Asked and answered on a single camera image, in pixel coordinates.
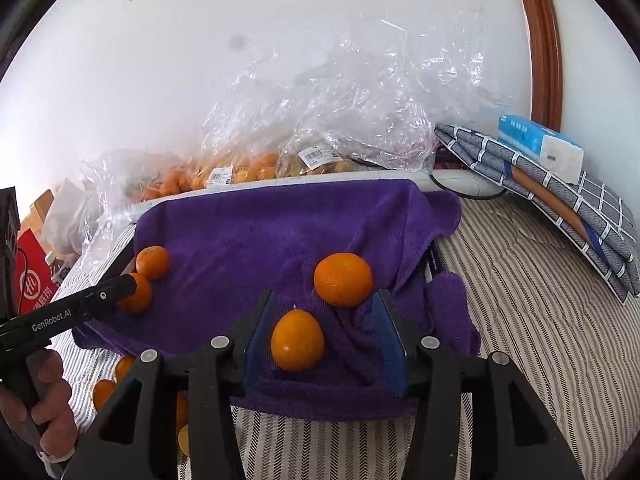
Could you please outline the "person's left hand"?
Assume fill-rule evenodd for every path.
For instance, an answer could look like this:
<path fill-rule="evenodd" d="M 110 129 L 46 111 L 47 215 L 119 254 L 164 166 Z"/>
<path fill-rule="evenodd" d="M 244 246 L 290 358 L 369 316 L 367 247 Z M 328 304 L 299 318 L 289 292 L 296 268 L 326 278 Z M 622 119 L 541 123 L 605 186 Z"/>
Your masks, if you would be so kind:
<path fill-rule="evenodd" d="M 23 422 L 27 416 L 35 425 L 46 425 L 40 446 L 47 455 L 58 460 L 72 452 L 78 436 L 74 413 L 70 409 L 72 389 L 63 378 L 63 362 L 58 352 L 48 350 L 38 368 L 38 379 L 46 386 L 46 394 L 33 408 L 5 386 L 1 386 L 1 413 L 9 427 L 23 440 L 27 438 Z"/>

